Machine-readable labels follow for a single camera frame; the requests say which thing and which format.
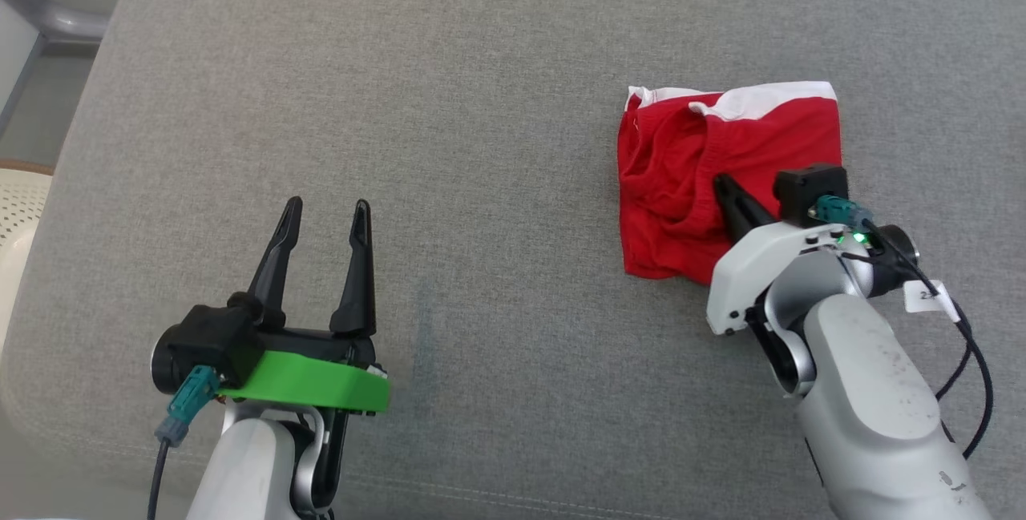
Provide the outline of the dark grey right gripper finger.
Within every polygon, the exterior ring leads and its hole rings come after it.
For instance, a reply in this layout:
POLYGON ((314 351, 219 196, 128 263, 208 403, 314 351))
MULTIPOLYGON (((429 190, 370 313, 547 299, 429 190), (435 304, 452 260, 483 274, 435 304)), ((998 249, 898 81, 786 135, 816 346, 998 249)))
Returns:
POLYGON ((752 229, 777 222, 770 210, 729 174, 717 174, 713 178, 713 194, 732 245, 752 229))

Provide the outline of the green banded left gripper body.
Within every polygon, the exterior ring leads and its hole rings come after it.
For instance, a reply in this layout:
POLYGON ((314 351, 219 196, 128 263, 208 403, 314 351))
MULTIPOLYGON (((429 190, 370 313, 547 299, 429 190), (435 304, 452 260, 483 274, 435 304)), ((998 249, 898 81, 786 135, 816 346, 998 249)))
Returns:
POLYGON ((370 337, 315 330, 259 337, 266 351, 253 373, 237 389, 223 386, 221 396, 359 413, 389 409, 388 374, 377 361, 370 337))

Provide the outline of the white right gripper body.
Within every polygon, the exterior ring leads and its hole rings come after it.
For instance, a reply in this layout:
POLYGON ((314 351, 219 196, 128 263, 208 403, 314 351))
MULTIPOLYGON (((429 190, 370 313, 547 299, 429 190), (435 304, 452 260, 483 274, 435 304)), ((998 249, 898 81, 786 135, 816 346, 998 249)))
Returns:
POLYGON ((776 222, 744 235, 714 267, 707 321, 717 335, 747 327, 749 309, 770 333, 801 333, 798 321, 821 299, 849 294, 864 299, 902 286, 919 262, 919 247, 897 225, 880 234, 842 225, 793 227, 776 222))

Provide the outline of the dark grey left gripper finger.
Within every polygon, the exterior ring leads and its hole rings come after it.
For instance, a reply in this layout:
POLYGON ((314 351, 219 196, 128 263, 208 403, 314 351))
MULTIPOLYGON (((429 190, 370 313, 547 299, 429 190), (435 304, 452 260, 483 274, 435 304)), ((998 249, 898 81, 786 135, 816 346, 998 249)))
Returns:
POLYGON ((256 265, 247 294, 260 305, 259 326, 284 328, 286 315, 282 309, 289 257, 300 234, 303 200, 292 196, 276 225, 266 250, 256 265))
POLYGON ((356 202, 349 230, 352 254, 340 304, 330 318, 333 335, 374 335, 374 250, 370 203, 356 202))

